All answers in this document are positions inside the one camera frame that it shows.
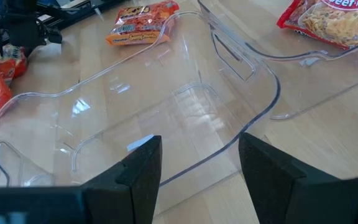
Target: transparent acrylic bin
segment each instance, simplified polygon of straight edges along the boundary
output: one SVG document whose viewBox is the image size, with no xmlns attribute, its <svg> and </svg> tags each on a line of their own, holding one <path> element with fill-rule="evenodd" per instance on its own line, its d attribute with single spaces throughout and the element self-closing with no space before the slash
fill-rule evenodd
<svg viewBox="0 0 358 224">
<path fill-rule="evenodd" d="M 275 74 L 200 12 L 175 14 L 171 41 L 57 94 L 22 93 L 0 110 L 0 187 L 79 185 L 161 135 L 155 213 L 239 170 L 240 132 L 263 135 Z"/>
<path fill-rule="evenodd" d="M 358 47 L 343 50 L 280 29 L 278 17 L 291 1 L 198 0 L 202 12 L 222 22 L 282 84 L 272 119 L 288 119 L 358 85 Z"/>
</svg>

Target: beef flavor noodle package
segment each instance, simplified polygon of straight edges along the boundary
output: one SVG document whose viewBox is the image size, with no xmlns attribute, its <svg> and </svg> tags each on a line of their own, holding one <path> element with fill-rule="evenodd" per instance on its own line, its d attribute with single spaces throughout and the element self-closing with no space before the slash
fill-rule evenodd
<svg viewBox="0 0 358 224">
<path fill-rule="evenodd" d="M 348 49 L 358 45 L 358 0 L 294 0 L 277 25 Z"/>
</svg>

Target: wooden table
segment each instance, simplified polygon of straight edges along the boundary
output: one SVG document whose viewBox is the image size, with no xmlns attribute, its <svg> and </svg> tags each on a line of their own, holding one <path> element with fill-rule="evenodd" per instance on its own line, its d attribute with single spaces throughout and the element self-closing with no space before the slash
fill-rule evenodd
<svg viewBox="0 0 358 224">
<path fill-rule="evenodd" d="M 261 29 L 275 29 L 280 14 L 291 0 L 208 0 L 213 4 L 238 5 L 238 12 L 257 6 L 264 21 L 247 21 L 242 31 L 256 36 L 250 24 Z M 139 1 L 143 5 L 154 0 Z M 188 3 L 198 7 L 194 0 Z M 104 13 L 104 23 L 97 16 L 79 22 L 62 34 L 65 44 L 49 44 L 38 48 L 30 58 L 25 76 L 12 84 L 15 94 L 27 91 L 57 93 L 99 72 L 107 65 L 128 57 L 144 46 L 114 50 L 103 41 L 111 29 L 117 9 Z M 229 18 L 241 21 L 240 14 Z M 266 45 L 274 49 L 274 44 Z M 264 140 L 336 177 L 358 176 L 358 87 L 333 98 L 293 119 L 269 123 Z M 154 223 L 258 223 L 247 187 L 240 173 L 235 173 L 192 198 L 155 217 Z"/>
</svg>

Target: clear plastic container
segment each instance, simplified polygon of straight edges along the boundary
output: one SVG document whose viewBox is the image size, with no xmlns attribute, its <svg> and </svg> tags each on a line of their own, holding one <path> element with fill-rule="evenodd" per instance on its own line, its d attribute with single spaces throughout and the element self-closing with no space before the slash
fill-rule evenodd
<svg viewBox="0 0 358 224">
<path fill-rule="evenodd" d="M 163 145 L 156 214 L 236 173 L 239 133 L 263 135 L 278 79 L 217 21 L 179 12 L 163 32 L 172 22 L 169 42 L 60 93 L 10 100 L 0 110 L 0 187 L 79 185 L 150 135 Z"/>
<path fill-rule="evenodd" d="M 358 46 L 339 49 L 276 25 L 291 1 L 198 2 L 210 19 L 226 25 L 226 33 L 232 32 L 279 77 L 282 97 L 272 119 L 292 118 L 358 85 Z"/>
</svg>

